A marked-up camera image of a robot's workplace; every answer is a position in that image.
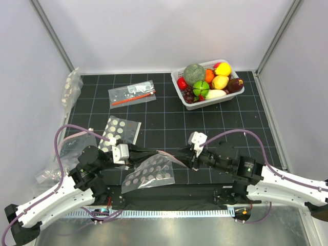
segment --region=plastic bag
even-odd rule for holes
[[[124,139],[126,143],[135,145],[140,126],[140,122],[120,119],[111,115],[102,135],[106,138],[115,137],[116,139]],[[112,150],[112,146],[109,145],[109,142],[103,140],[100,140],[98,148],[104,152]]]
[[[95,136],[86,132],[79,132],[65,138],[59,145],[59,156],[64,168],[64,174],[72,170],[77,164],[77,158],[81,155],[82,150],[87,146],[97,146]],[[35,176],[38,183],[45,180],[60,180],[60,169],[55,155],[49,161],[48,167]]]
[[[72,109],[81,94],[83,81],[78,70],[79,68],[76,68],[68,75],[66,79],[63,95],[61,97],[61,104],[65,108],[65,115],[67,115],[67,113]]]
[[[153,81],[108,90],[111,109],[156,100]]]
[[[172,185],[175,183],[172,162],[164,155],[148,158],[122,183],[122,194],[142,188]]]

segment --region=gray floor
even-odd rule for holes
[[[251,220],[261,218],[267,208],[254,207]],[[273,207],[263,223],[248,225],[232,218],[129,219],[104,225],[90,225],[78,233],[63,237],[54,233],[71,233],[89,220],[63,220],[51,231],[45,230],[37,246],[308,246],[310,245],[299,211],[291,207]]]

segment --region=cantaloupe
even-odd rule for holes
[[[205,68],[203,68],[200,64],[191,64],[183,71],[183,78],[190,86],[193,86],[197,81],[204,81],[205,77]]]

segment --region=white wall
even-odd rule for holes
[[[327,12],[326,0],[304,1],[261,74],[288,165],[319,180],[328,179]],[[318,224],[328,239],[328,222]]]
[[[27,0],[0,1],[0,232],[4,208],[32,198],[34,175],[53,151],[69,71]]]
[[[292,0],[40,0],[86,73],[171,71],[228,60],[256,69]]]

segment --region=white plastic basket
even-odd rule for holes
[[[216,63],[228,63],[226,60],[223,60],[223,59],[220,59],[220,60],[213,60],[213,61],[209,61],[207,63],[200,63],[201,66],[203,66],[204,68],[213,68],[213,66],[216,64]],[[245,88],[243,87],[240,91],[237,91],[235,93],[231,93],[231,94],[228,94],[226,96],[221,96],[221,97],[218,97],[218,98],[214,98],[214,99],[210,99],[210,100],[205,100],[205,101],[199,101],[199,102],[195,102],[194,104],[188,104],[185,102],[185,99],[183,98],[181,92],[180,92],[180,89],[178,87],[178,84],[177,84],[177,81],[180,77],[183,77],[183,71],[185,70],[185,68],[181,68],[181,69],[178,69],[176,71],[173,71],[171,73],[171,77],[172,77],[172,82],[173,82],[173,85],[176,89],[176,92],[178,93],[178,96],[180,98],[180,100],[182,101],[183,105],[185,105],[185,107],[188,109],[188,110],[194,110],[194,109],[199,109],[199,108],[202,108],[202,107],[205,107],[205,106],[208,106],[208,105],[212,105],[212,104],[218,104],[219,102],[223,102],[223,101],[228,101],[228,100],[231,100],[232,98],[234,98],[236,95],[239,95],[241,93],[244,92]],[[232,78],[238,78],[236,72],[231,69],[231,79]]]

